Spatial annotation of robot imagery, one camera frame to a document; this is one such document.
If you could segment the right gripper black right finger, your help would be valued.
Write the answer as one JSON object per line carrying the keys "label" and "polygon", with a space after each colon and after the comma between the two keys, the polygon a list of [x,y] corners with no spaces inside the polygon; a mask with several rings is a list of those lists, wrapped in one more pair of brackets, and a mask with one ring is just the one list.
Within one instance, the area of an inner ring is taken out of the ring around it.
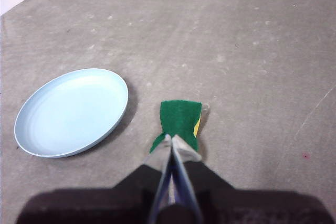
{"label": "right gripper black right finger", "polygon": [[295,191],[237,189],[203,162],[180,136],[172,147],[204,223],[332,223],[316,197]]}

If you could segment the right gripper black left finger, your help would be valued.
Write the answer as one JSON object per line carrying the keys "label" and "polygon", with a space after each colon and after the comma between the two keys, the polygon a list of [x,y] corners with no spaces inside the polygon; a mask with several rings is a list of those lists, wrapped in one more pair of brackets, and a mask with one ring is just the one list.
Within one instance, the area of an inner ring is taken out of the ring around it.
{"label": "right gripper black left finger", "polygon": [[167,134],[145,162],[110,188],[63,188],[33,196],[17,223],[144,223],[171,151]]}

